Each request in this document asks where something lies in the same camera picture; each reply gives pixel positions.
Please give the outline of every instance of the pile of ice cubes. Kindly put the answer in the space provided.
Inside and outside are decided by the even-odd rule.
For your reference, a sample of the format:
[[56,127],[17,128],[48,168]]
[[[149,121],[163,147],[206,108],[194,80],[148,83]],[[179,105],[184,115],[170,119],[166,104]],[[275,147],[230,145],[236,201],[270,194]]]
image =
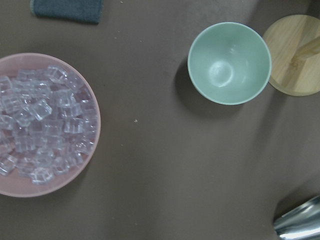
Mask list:
[[0,174],[46,184],[92,151],[98,114],[84,81],[58,65],[0,76]]

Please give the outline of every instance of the silver metallic object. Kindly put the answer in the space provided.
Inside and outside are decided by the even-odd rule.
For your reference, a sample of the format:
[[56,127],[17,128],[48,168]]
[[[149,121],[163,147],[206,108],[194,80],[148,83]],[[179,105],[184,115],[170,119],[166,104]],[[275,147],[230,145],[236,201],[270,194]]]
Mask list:
[[320,240],[320,195],[275,220],[274,229],[282,240]]

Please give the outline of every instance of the dark blue fabric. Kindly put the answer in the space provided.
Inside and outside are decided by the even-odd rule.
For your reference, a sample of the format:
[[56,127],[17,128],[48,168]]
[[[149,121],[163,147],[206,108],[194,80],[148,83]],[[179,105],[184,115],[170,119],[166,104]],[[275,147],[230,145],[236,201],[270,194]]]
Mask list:
[[30,8],[39,17],[63,18],[98,24],[103,0],[31,0]]

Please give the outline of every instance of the bowl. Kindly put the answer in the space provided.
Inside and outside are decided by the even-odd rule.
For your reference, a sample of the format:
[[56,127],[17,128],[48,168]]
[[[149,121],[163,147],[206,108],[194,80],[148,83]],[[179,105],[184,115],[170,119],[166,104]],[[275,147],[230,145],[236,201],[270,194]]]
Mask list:
[[45,69],[50,65],[60,66],[67,72],[74,72],[83,81],[83,89],[86,89],[90,92],[94,108],[96,110],[96,133],[94,136],[92,136],[91,150],[90,152],[87,152],[87,154],[83,155],[84,157],[82,164],[70,168],[68,173],[57,175],[54,179],[43,185],[32,184],[31,179],[20,176],[17,169],[13,170],[7,176],[0,175],[0,194],[12,197],[36,197],[54,192],[70,183],[81,173],[81,171],[89,163],[97,147],[101,130],[101,117],[98,102],[88,82],[72,66],[60,59],[45,54],[19,53],[0,59],[0,76],[5,75],[8,77],[14,77],[17,75],[18,70],[20,69]]
[[187,67],[194,87],[205,98],[237,105],[261,93],[272,62],[266,43],[253,29],[241,23],[221,22],[195,38]]

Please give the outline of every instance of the bowl rim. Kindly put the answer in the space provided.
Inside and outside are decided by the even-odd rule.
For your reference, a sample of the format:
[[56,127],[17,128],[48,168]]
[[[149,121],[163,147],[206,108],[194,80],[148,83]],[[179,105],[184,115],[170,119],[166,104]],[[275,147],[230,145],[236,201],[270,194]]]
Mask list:
[[[244,99],[244,100],[241,100],[241,101],[236,101],[236,102],[224,102],[224,101],[220,101],[220,100],[217,100],[217,99],[214,99],[213,97],[211,96],[208,96],[206,95],[197,85],[197,81],[194,79],[193,75],[192,75],[192,71],[191,71],[191,54],[193,53],[194,51],[194,48],[195,48],[195,45],[198,43],[199,39],[203,37],[204,34],[206,34],[207,32],[211,31],[212,29],[218,27],[218,26],[221,26],[221,25],[234,25],[234,26],[239,26],[241,28],[245,28],[249,31],[251,31],[252,33],[254,33],[255,36],[257,36],[257,38],[262,42],[262,45],[264,46],[264,49],[266,50],[266,53],[267,53],[267,58],[268,58],[268,65],[269,65],[269,69],[268,69],[268,74],[267,74],[267,77],[265,78],[265,81],[263,83],[263,85],[261,86],[261,88],[255,93],[253,94],[252,96]],[[253,30],[251,27],[247,26],[247,25],[244,25],[242,23],[239,23],[239,22],[233,22],[233,21],[226,21],[226,22],[219,22],[219,23],[216,23],[216,24],[213,24],[211,26],[208,26],[207,28],[205,28],[203,31],[201,31],[197,36],[196,38],[193,40],[192,44],[191,44],[191,47],[189,49],[189,52],[188,52],[188,57],[187,57],[187,68],[188,68],[188,73],[189,73],[189,76],[190,76],[190,79],[192,81],[192,84],[193,86],[196,88],[196,90],[203,96],[205,97],[206,99],[212,101],[212,102],[215,102],[215,103],[218,103],[218,104],[223,104],[223,105],[239,105],[239,104],[243,104],[243,103],[246,103],[252,99],[254,99],[256,96],[258,96],[266,87],[266,85],[268,84],[269,82],[269,79],[270,79],[270,76],[271,76],[271,72],[272,72],[272,58],[271,58],[271,54],[270,54],[270,50],[266,44],[266,42],[264,41],[264,39],[262,38],[262,36],[260,36],[255,30]]]
[[55,191],[63,188],[64,186],[66,186],[70,182],[72,182],[86,168],[86,166],[90,162],[91,158],[93,157],[93,155],[96,151],[96,148],[97,148],[97,145],[99,142],[99,138],[100,138],[100,134],[101,134],[101,113],[100,113],[100,108],[99,108],[99,104],[98,104],[96,95],[95,95],[94,91],[92,90],[91,86],[89,85],[89,83],[87,82],[87,80],[69,63],[67,63],[59,58],[56,58],[54,56],[47,55],[47,54],[35,53],[35,52],[24,52],[24,53],[16,53],[16,54],[1,57],[0,64],[1,64],[1,62],[9,60],[9,59],[19,58],[19,57],[29,57],[29,56],[30,57],[33,56],[33,57],[52,59],[58,63],[61,63],[61,65],[63,65],[63,66],[67,66],[71,71],[74,71],[83,80],[85,86],[87,87],[87,89],[89,90],[89,92],[92,96],[92,99],[94,101],[94,105],[96,106],[96,111],[97,111],[97,116],[98,116],[98,118],[97,118],[97,133],[94,138],[94,144],[92,146],[92,151],[90,152],[90,154],[87,155],[86,161],[84,161],[83,164],[79,166],[79,168],[74,169],[74,173],[70,176],[70,178],[63,181],[62,183],[57,184],[56,186],[53,186],[51,188],[48,188],[45,190],[40,190],[38,192],[33,192],[33,193],[16,193],[16,192],[12,193],[12,192],[8,192],[8,191],[4,191],[4,190],[0,189],[0,194],[6,195],[9,197],[18,197],[18,198],[32,198],[32,197],[43,196],[43,195],[55,192]]

